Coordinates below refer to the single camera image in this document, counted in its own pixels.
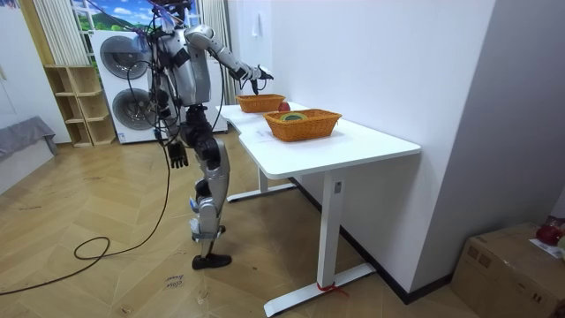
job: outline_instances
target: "woven basket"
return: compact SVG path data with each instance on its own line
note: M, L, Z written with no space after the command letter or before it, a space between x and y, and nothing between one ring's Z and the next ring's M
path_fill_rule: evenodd
M265 112L279 109L279 104L284 101L284 96L267 95L242 95L236 96L241 110L244 112Z
M288 112L306 115L305 119L283 121L279 119ZM282 141L309 140L329 136L341 114L326 110L295 110L271 112L263 115L273 135Z

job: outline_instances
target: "washing machine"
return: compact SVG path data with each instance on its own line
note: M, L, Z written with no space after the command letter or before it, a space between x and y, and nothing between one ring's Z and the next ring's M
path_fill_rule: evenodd
M118 140L122 144L155 140L152 126L155 122L155 114L147 111L149 104L148 65L147 63L136 63L148 60L148 55L134 48L135 36L134 32L123 31L93 31L90 35L110 114L116 127ZM132 67L129 74L132 89L127 80L127 71L130 67ZM211 89L210 102L207 103L206 115L208 121L214 123L217 110L212 107L212 103L220 104L222 79L219 66L215 64L215 61L208 61L208 69L210 70L210 81L214 86ZM227 131L227 129L227 123L220 117L214 131Z

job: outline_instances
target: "table leg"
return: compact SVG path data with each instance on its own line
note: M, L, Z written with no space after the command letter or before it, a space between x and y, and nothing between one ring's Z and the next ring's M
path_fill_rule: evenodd
M267 176L265 173L261 171L261 168L257 168L259 171L259 190L254 190L246 193L238 193L232 194L228 197L228 202L235 202L242 199L251 199L265 194L271 194L275 192L279 192L282 190L293 189L296 186L292 183L284 184L284 185L275 185L275 186L268 186L267 184Z
M337 275L335 274L335 258L337 257L339 225L343 207L343 190L345 188L344 181L343 170L331 170L325 173L317 284L307 285L299 290L270 300L264 306L267 317L327 292L321 291L318 285L322 288L332 285L339 287L375 272L373 266L365 263Z

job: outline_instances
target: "white table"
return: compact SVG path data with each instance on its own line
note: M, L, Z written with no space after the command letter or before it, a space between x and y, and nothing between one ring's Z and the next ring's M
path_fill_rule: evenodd
M291 110L307 110L294 102L289 102L289 105ZM239 141L259 167L259 190L231 195L228 201L252 198L294 186L267 187L267 178L280 179L324 172L317 284L322 288L332 284L339 287L373 273L375 269L368 263L335 273L345 169L357 164L414 155L420 152L420 146L345 119L339 119L332 135L327 138L284 142L273 136L262 113L244 113L238 105L230 105L223 107L222 116L237 129ZM317 284L270 300L264 306L267 317L326 292L319 289Z

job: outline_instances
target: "wooden shelving unit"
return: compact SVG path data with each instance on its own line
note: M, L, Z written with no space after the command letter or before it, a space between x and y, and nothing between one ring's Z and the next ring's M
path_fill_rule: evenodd
M116 138L114 125L93 66L45 65L74 147L107 145Z

